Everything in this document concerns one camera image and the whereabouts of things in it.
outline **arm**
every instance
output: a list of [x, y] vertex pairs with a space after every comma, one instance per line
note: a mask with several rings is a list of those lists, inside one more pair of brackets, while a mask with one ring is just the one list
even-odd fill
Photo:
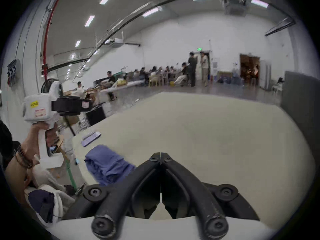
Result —
[[[39, 145], [38, 145], [38, 132], [39, 130], [48, 129], [48, 125], [45, 122], [38, 122], [31, 126], [30, 132], [25, 139], [25, 141], [21, 144], [21, 149], [24, 151], [24, 154], [27, 159], [33, 160], [35, 154], [39, 154]], [[49, 131], [46, 132], [46, 142], [48, 146], [53, 145], [54, 139], [56, 137], [57, 125]], [[19, 152], [16, 153], [16, 157], [20, 161], [20, 163], [26, 165]], [[30, 182], [31, 169], [27, 169], [20, 164], [15, 157], [11, 159], [9, 162], [4, 174], [6, 180], [10, 186], [12, 193], [17, 198], [18, 202], [22, 205], [27, 205], [27, 202], [24, 197], [24, 190], [27, 183]]]

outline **long table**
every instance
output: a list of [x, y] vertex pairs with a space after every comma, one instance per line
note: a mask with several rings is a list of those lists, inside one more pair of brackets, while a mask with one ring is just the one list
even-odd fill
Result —
[[[82, 136], [99, 131], [87, 147]], [[138, 166], [166, 152], [210, 184], [232, 184], [261, 221], [279, 229], [302, 202], [315, 174], [309, 146], [279, 107], [215, 95], [162, 92], [73, 138], [88, 184], [86, 154], [103, 144]]]

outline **folded blue fabric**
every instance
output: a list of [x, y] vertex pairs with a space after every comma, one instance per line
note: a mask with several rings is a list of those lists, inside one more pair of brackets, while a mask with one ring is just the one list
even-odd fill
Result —
[[135, 168], [105, 145], [91, 149], [84, 161], [88, 171], [104, 186], [123, 180]]

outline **gray panel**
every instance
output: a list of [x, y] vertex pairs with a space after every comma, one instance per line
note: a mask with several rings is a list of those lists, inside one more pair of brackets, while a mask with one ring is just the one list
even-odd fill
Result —
[[285, 72], [281, 107], [305, 136], [317, 166], [320, 165], [320, 81], [308, 75]]

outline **warning label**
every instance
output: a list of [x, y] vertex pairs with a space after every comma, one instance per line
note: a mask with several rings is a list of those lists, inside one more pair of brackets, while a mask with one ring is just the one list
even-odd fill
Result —
[[39, 105], [39, 102], [37, 100], [30, 103], [30, 107], [32, 108], [36, 108], [38, 105]]
[[36, 117], [42, 117], [42, 116], [45, 116], [46, 115], [46, 109], [43, 108], [43, 109], [38, 109], [34, 112], [34, 115]]

